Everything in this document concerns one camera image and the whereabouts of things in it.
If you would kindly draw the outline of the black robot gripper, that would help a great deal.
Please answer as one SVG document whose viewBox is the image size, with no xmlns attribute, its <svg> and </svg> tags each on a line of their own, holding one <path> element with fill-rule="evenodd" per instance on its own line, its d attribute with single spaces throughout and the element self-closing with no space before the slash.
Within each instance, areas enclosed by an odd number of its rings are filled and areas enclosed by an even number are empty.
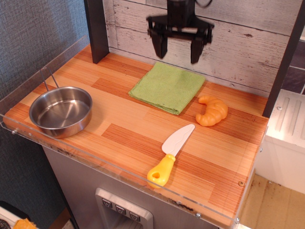
<svg viewBox="0 0 305 229">
<path fill-rule="evenodd" d="M 211 3 L 202 5 L 196 0 L 168 0 L 166 14 L 147 17 L 148 34 L 157 57 L 165 57 L 168 38 L 180 38 L 192 40 L 191 64 L 197 63 L 204 46 L 212 42 L 214 25 L 199 19 L 195 15 L 195 6 L 207 8 Z"/>
</svg>

